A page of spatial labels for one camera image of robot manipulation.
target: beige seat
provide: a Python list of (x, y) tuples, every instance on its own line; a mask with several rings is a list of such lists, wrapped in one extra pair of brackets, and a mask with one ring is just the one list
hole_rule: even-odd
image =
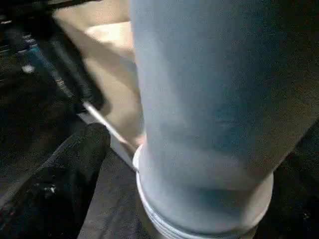
[(83, 61), (104, 93), (100, 110), (137, 148), (143, 114), (137, 83), (127, 0), (105, 0), (60, 9), (55, 18), (83, 54)]

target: black pants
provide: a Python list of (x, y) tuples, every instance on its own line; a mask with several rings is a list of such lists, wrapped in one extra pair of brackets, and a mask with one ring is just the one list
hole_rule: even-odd
[(77, 238), (109, 145), (97, 123), (64, 141), (0, 209), (0, 238)]

